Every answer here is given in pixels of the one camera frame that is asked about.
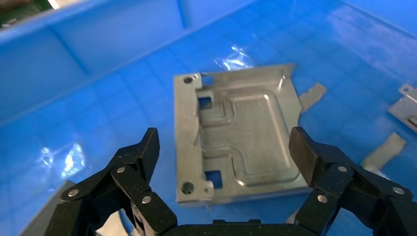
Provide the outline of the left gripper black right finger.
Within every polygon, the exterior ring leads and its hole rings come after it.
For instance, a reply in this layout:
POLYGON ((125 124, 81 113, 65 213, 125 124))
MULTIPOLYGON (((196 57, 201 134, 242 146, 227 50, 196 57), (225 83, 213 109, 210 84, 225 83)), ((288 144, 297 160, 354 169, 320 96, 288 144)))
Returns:
POLYGON ((417 204, 407 188, 359 167, 338 147, 314 141, 300 126, 290 132, 289 151, 312 188, 297 226, 324 236, 345 209, 375 236, 416 235, 417 204))

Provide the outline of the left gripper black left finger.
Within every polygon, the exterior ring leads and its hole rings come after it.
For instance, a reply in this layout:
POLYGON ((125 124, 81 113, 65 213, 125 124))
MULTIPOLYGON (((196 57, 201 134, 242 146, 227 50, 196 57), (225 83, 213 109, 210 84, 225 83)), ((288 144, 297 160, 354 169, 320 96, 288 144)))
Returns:
POLYGON ((159 151, 156 128, 118 149, 103 170, 63 191, 45 235, 92 236, 120 209, 143 236, 163 236, 176 227, 176 215, 149 186, 159 151))

